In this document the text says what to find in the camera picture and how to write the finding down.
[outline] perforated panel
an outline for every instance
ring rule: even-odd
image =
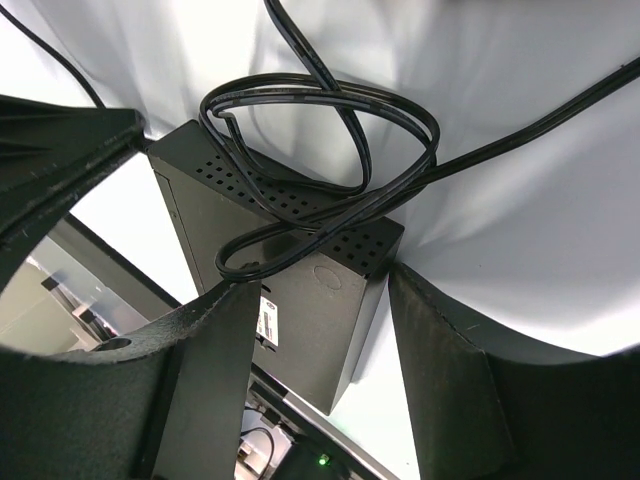
[[[260,156],[257,153],[256,156],[261,157],[260,162],[262,164],[267,162],[271,163],[269,169],[275,171],[276,174],[284,173],[287,177],[304,178],[302,175],[277,164],[278,169],[282,170],[282,172],[279,172],[276,168],[272,168],[276,166],[273,160]],[[192,171],[194,178],[209,188],[244,205],[247,209],[253,210],[259,215],[273,219],[272,215],[264,211],[264,209],[251,198],[245,186],[241,184],[236,176],[229,170],[220,158],[220,155],[215,155],[215,158],[207,162],[194,164]],[[331,195],[323,192],[317,192],[295,185],[276,184],[261,176],[256,176],[254,180],[260,188],[260,192],[269,203],[284,215],[293,217],[303,216],[334,201]],[[371,274],[382,259],[384,259],[388,250],[395,244],[398,237],[402,235],[402,230],[402,227],[395,222],[381,219],[358,229],[343,232],[325,245],[321,249],[321,252],[352,270],[367,276]],[[301,237],[303,235],[311,235],[311,233],[294,232],[294,235]]]

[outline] white label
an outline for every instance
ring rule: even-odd
[[[264,297],[260,297],[258,333],[278,346],[278,307]]]

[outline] white surface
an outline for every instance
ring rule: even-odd
[[[222,82],[302,71],[258,0],[7,3],[82,64],[108,104],[138,108],[156,135],[194,118],[201,97]],[[443,130],[440,161],[511,133],[640,54],[635,0],[284,5],[338,78],[428,108]],[[86,104],[61,68],[0,25],[3,62],[13,67],[0,91]],[[407,227],[400,259],[533,337],[599,355],[638,343],[639,105],[636,82],[533,144],[431,185],[394,213]],[[418,147],[361,119],[380,184]],[[334,181],[357,178],[355,149],[335,112],[278,106],[242,120],[265,153]],[[134,161],[109,181],[75,212],[178,299],[191,298],[148,166]],[[359,380],[332,421],[402,479],[417,478],[386,296],[381,305]]]

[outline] power cord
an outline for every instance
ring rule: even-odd
[[[47,52],[54,60],[56,60],[60,65],[62,65],[72,76],[76,79],[76,81],[80,84],[80,86],[87,92],[89,98],[94,103],[97,108],[106,108],[104,102],[95,91],[95,89],[91,86],[91,84],[87,81],[87,79],[80,73],[80,71],[73,66],[73,64],[64,58],[60,52],[58,52],[55,48],[49,45],[47,42],[42,40],[39,36],[29,30],[23,23],[21,23],[16,17],[14,17],[2,4],[0,4],[0,14],[6,18],[9,23],[11,23],[14,27],[20,30],[29,40]],[[144,137],[142,140],[142,150],[146,151],[146,149],[153,144],[153,140]]]
[[[209,133],[211,141],[221,150],[225,163],[245,184],[256,202],[278,220],[276,223],[233,239],[218,251],[215,259],[216,267],[225,279],[233,282],[263,279],[284,270],[320,248],[340,232],[387,215],[411,200],[430,183],[503,155],[539,138],[640,76],[640,57],[638,57],[531,125],[442,165],[437,165],[436,149],[440,139],[440,128],[429,112],[394,93],[336,80],[288,16],[280,1],[264,0],[264,2],[276,28],[310,75],[294,73],[252,75],[218,87],[200,104],[200,123]],[[89,82],[68,60],[26,28],[2,5],[0,5],[0,14],[65,67],[97,107],[104,107],[104,103]],[[291,182],[271,174],[252,157],[234,115],[229,112],[236,107],[272,103],[324,105],[335,108],[356,145],[362,167],[361,184],[357,187],[345,187],[318,180],[294,182],[299,186],[335,194],[340,199],[311,214],[299,217],[286,216],[276,210],[260,193],[260,189],[251,178],[251,173],[256,172],[274,183]],[[355,111],[376,115],[399,125],[416,137],[425,149],[413,165],[402,174],[384,187],[369,192],[365,190],[372,175],[371,155]],[[233,146],[229,145],[226,138],[213,125],[210,115],[224,119]],[[145,139],[143,149],[152,142]],[[226,265],[229,258],[238,251],[294,229],[308,231],[312,235],[269,262],[247,264],[242,269],[234,269]]]
[[[260,476],[258,477],[258,480],[263,480],[267,474],[267,470],[269,470],[269,465],[271,465],[271,460],[273,460],[273,454],[276,451],[276,442],[273,439],[273,435],[271,434],[271,432],[269,430],[267,430],[264,427],[255,427],[252,428],[250,430],[245,430],[244,432],[240,432],[240,436],[245,436],[248,435],[252,432],[261,432],[263,434],[265,434],[267,436],[267,438],[269,439],[269,443],[271,443],[271,452],[269,452],[269,459],[267,460],[267,464],[265,465],[264,469],[262,470],[262,473],[260,474]]]

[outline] black box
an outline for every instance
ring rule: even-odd
[[[148,155],[202,294],[221,279],[214,265],[218,249],[275,219],[247,194],[195,121],[157,141]],[[254,155],[281,178],[304,178]],[[259,176],[255,180],[266,198],[289,215],[335,201],[315,190],[275,185]],[[253,361],[325,414],[351,381],[403,231],[380,219],[339,235],[263,281],[259,328],[264,335],[256,334]],[[292,232],[254,245],[229,264],[272,259],[303,235],[308,234]]]

